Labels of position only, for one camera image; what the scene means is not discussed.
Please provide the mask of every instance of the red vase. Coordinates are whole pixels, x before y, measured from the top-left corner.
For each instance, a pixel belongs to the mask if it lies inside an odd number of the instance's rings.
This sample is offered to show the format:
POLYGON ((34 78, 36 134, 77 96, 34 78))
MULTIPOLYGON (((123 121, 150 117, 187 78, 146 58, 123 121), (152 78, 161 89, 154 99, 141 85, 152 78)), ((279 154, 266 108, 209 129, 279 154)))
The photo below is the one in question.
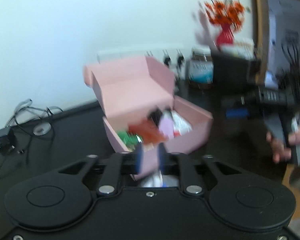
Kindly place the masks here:
POLYGON ((216 43, 219 48, 222 44, 233 44, 234 36, 230 28, 230 24, 221 25, 222 32, 217 37, 216 43))

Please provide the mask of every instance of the power adapter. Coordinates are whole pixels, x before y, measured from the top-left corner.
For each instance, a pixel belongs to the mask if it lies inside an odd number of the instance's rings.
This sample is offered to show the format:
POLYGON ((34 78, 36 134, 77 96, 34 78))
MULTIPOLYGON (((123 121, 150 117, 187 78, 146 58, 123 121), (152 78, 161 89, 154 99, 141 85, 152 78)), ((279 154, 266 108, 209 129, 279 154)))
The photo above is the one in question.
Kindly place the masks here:
POLYGON ((16 144, 16 136, 10 126, 0 129, 0 148, 13 147, 16 144))

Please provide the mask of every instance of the blue and white label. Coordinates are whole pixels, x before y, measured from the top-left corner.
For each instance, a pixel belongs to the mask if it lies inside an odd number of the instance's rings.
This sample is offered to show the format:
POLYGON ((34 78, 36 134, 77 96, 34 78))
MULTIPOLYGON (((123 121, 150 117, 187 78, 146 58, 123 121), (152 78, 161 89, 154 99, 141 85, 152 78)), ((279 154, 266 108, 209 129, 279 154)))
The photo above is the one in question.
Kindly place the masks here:
POLYGON ((212 83, 213 63, 207 61, 191 60, 189 78, 191 81, 197 83, 212 83))

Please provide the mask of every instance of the wooden door frame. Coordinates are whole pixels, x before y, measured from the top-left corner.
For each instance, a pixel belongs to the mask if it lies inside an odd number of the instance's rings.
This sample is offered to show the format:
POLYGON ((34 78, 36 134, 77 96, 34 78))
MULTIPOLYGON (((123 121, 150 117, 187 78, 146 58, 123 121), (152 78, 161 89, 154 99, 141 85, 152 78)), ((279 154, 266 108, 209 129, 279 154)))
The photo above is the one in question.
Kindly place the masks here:
POLYGON ((261 50, 260 72, 256 76, 257 84, 264 84, 266 71, 268 68, 268 49, 269 49, 269 7, 268 0, 256 0, 257 4, 257 48, 261 50))

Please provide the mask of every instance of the green object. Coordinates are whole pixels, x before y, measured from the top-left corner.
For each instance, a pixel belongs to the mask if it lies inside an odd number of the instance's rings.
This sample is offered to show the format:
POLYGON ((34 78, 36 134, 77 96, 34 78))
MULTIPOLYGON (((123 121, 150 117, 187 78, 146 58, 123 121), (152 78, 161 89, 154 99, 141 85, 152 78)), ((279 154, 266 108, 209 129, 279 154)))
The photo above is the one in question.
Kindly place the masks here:
POLYGON ((134 149, 136 144, 142 142, 142 138, 140 136, 136 134, 129 134, 126 131, 118 131, 117 135, 128 148, 134 149))

